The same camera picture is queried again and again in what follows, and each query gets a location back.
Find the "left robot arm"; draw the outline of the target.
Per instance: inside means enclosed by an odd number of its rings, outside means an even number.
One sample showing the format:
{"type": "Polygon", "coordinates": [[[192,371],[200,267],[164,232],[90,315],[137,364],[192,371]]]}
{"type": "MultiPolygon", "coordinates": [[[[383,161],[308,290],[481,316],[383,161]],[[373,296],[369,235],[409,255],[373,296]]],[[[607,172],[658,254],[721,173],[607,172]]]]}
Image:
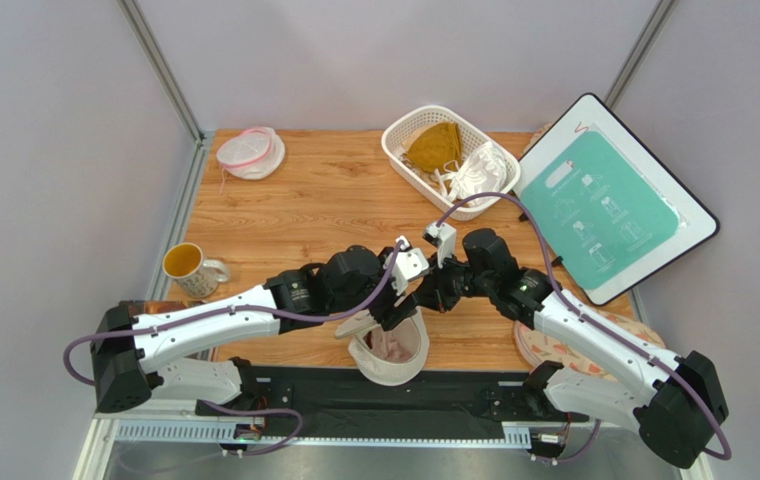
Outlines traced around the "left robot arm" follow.
{"type": "Polygon", "coordinates": [[[325,263],[286,270],[232,297],[184,310],[134,313],[107,310],[91,341],[96,409],[118,413],[146,403],[168,383],[168,367],[202,350],[243,339],[283,335],[366,311],[384,319],[429,262],[397,244],[381,253],[354,245],[325,263]]]}

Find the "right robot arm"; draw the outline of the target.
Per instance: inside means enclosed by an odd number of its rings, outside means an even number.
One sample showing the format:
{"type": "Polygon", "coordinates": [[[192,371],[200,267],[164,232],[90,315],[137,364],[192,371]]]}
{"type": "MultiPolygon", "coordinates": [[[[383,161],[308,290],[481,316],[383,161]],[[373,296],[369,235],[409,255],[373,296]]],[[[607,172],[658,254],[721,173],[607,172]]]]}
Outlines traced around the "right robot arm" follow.
{"type": "Polygon", "coordinates": [[[547,274],[518,265],[489,228],[463,239],[465,261],[453,255],[456,231],[430,224],[423,234],[437,252],[416,291],[425,308],[445,312],[462,298],[486,298],[505,318],[568,346],[607,373],[602,379],[567,362],[547,360],[526,380],[553,408],[631,430],[659,458],[689,469],[720,436],[729,415],[714,363],[643,340],[585,305],[547,274]]]}

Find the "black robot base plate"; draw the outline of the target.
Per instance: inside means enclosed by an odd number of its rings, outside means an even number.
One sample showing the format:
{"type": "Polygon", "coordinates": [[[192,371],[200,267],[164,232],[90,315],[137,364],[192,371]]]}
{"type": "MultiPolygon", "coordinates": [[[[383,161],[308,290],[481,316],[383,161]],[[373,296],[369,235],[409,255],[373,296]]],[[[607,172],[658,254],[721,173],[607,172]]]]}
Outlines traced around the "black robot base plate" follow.
{"type": "Polygon", "coordinates": [[[315,434],[449,434],[484,438],[505,421],[535,427],[585,423],[547,405],[527,389],[525,372],[427,370],[400,386],[382,386],[354,368],[251,366],[250,396],[233,400],[234,410],[273,410],[264,433],[293,431],[300,413],[303,429],[315,434]]]}

